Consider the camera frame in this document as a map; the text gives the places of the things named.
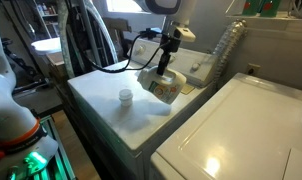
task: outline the white appliance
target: white appliance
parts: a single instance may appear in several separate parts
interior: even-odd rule
[[[302,180],[302,91],[237,74],[151,164],[151,179]]]
[[[158,43],[138,40],[133,59],[146,62],[158,46]],[[158,52],[155,61],[159,60],[160,54]],[[192,65],[198,62],[198,71],[192,70]],[[108,68],[119,69],[126,63],[124,61]],[[187,69],[182,73],[197,75],[199,82],[208,84],[212,80],[216,58],[179,49],[173,63]],[[141,67],[134,62],[130,66]],[[89,138],[96,142],[93,148],[111,174],[118,175],[118,179],[146,179],[151,154],[212,93],[209,86],[195,88],[189,94],[180,94],[171,105],[167,105],[141,87],[137,81],[138,73],[107,74],[95,71],[69,80],[79,108],[90,122],[92,130],[86,131],[91,134]],[[133,93],[133,102],[129,107],[121,106],[119,92],[122,89],[130,89]]]

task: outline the white cap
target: white cap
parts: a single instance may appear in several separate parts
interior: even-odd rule
[[[132,104],[133,94],[130,89],[122,89],[119,92],[119,99],[122,106],[130,106]]]

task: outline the window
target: window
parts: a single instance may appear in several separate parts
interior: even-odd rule
[[[143,12],[133,0],[107,0],[109,12]]]

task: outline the green bottle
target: green bottle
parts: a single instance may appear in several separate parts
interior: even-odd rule
[[[244,3],[242,15],[255,16],[258,12],[260,0],[246,0]]]
[[[281,0],[265,0],[262,5],[261,17],[275,17]]]

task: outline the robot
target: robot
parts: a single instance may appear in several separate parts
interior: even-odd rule
[[[196,0],[135,0],[145,11],[165,14],[163,47],[157,74],[163,75],[170,53],[181,41],[192,42],[189,18]],[[55,155],[58,144],[47,135],[39,120],[12,98],[15,75],[6,60],[0,39],[0,179],[24,179],[43,170]]]

